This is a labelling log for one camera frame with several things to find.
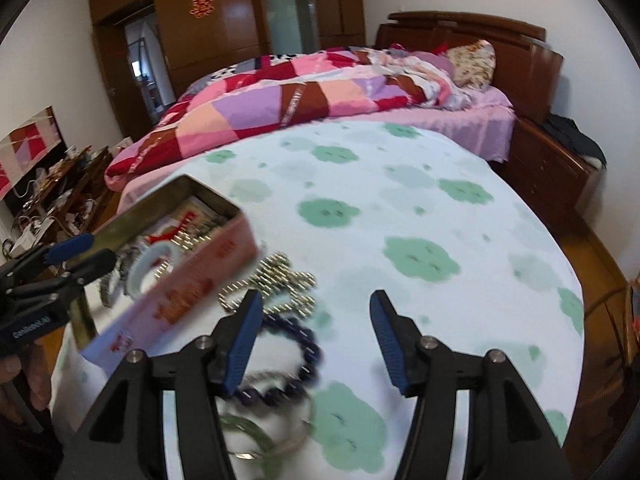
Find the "screw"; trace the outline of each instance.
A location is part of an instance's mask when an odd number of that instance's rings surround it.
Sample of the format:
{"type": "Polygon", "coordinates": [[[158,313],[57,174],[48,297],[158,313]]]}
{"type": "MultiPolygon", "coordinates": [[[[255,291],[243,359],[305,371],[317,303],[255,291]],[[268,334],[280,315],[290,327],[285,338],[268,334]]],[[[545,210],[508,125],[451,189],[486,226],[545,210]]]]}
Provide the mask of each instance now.
{"type": "Polygon", "coordinates": [[[420,338],[420,346],[425,350],[433,350],[438,347],[439,341],[431,335],[425,335],[420,338]]]}
{"type": "Polygon", "coordinates": [[[198,350],[206,350],[213,346],[213,339],[208,335],[201,335],[196,339],[196,348],[198,350]]]}
{"type": "Polygon", "coordinates": [[[145,353],[142,350],[132,350],[127,354],[127,361],[131,364],[136,364],[145,358],[145,353]]]}
{"type": "Polygon", "coordinates": [[[506,361],[507,356],[504,354],[502,350],[489,350],[489,359],[491,359],[492,363],[503,363],[506,361]]]}

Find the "wooden wardrobe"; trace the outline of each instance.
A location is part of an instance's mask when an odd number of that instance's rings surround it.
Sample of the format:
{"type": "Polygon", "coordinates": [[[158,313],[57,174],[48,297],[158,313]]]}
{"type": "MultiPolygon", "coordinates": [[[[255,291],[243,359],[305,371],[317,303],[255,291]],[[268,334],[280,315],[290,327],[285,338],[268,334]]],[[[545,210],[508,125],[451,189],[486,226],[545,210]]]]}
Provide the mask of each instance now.
{"type": "MultiPolygon", "coordinates": [[[[148,123],[142,118],[142,98],[138,100],[131,94],[136,84],[133,74],[129,82],[122,77],[124,69],[130,72],[126,48],[115,52],[101,43],[108,37],[113,45],[118,34],[124,38],[124,24],[136,16],[156,13],[164,60],[176,96],[208,73],[272,53],[264,0],[89,0],[89,3],[105,85],[123,133],[134,139],[146,134],[148,123]],[[114,58],[118,56],[119,70],[114,66],[114,58]]],[[[316,45],[320,48],[365,44],[362,0],[310,0],[309,8],[315,23],[305,26],[314,28],[316,45]]]]}

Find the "headboard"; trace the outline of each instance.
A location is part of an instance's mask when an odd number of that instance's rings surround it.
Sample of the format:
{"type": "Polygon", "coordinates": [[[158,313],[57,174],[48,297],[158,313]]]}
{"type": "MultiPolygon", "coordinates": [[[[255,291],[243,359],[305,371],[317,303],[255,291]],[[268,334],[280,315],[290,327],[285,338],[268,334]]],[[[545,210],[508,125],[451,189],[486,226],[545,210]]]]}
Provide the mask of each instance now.
{"type": "Polygon", "coordinates": [[[546,29],[517,20],[471,12],[396,12],[397,23],[383,23],[376,48],[399,43],[409,50],[431,50],[490,41],[495,49],[494,82],[520,116],[540,124],[556,92],[562,56],[544,45],[546,29]]]}

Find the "table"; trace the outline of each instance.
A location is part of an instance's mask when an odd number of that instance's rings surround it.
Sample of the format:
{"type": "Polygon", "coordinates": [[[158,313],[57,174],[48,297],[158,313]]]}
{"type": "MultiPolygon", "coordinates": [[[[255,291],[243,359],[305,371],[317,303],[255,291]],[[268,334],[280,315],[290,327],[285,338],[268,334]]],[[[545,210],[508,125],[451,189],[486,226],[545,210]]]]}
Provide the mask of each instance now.
{"type": "MultiPolygon", "coordinates": [[[[390,384],[370,326],[377,288],[455,351],[507,352],[564,440],[582,369],[580,285],[546,228],[484,160],[438,133],[350,121],[237,142],[176,174],[236,202],[265,254],[283,251],[318,279],[307,322],[324,352],[312,392],[318,431],[287,458],[283,480],[393,478],[414,401],[390,384]]],[[[97,303],[94,289],[89,296],[97,303]]],[[[98,329],[116,314],[96,308],[98,329]]],[[[215,298],[205,300],[150,353],[180,349],[222,315],[215,298]]],[[[294,372],[302,358],[292,345],[260,336],[248,370],[294,372]]],[[[65,440],[105,381],[74,352],[69,330],[53,380],[65,440]]],[[[467,396],[458,399],[450,479],[462,477],[468,424],[467,396]]],[[[175,449],[172,479],[180,478],[175,449]]],[[[236,471],[257,476],[246,464],[236,471]]]]}

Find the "green bangle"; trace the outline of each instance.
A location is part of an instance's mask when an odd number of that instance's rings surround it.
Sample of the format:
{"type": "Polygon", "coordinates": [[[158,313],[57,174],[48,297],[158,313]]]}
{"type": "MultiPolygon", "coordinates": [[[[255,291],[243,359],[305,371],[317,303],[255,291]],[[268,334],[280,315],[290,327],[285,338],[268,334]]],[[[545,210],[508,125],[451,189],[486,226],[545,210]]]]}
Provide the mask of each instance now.
{"type": "MultiPolygon", "coordinates": [[[[258,445],[262,453],[267,454],[276,447],[274,441],[260,426],[243,416],[222,415],[220,425],[223,431],[241,431],[258,445]]],[[[276,480],[282,472],[282,459],[277,456],[265,457],[258,461],[264,477],[256,480],[276,480]]]]}

